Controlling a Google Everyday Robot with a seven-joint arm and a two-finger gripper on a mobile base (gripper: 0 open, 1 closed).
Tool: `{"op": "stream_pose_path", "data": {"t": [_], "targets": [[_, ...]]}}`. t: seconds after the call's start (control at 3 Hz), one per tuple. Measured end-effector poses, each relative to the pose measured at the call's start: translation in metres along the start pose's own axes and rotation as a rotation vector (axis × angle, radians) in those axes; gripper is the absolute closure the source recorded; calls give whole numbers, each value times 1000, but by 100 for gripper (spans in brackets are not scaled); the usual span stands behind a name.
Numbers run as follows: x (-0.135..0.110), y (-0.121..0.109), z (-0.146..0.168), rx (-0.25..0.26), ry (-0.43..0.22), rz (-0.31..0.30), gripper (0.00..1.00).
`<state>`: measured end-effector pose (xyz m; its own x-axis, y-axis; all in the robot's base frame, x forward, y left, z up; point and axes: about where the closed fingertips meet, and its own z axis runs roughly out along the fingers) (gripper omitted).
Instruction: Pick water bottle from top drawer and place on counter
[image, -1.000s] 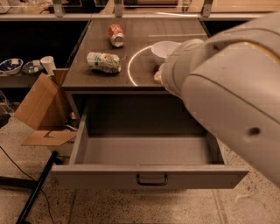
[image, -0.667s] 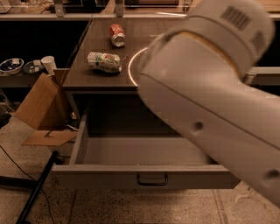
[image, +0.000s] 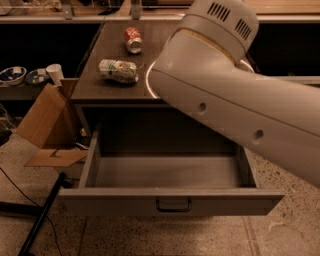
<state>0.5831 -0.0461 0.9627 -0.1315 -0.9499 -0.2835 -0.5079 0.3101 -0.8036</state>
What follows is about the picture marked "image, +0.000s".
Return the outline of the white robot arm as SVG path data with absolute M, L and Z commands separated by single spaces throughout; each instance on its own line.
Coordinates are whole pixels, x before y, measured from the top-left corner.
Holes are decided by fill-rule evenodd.
M 257 31 L 244 0 L 194 0 L 148 76 L 165 102 L 320 185 L 320 90 L 239 69 Z

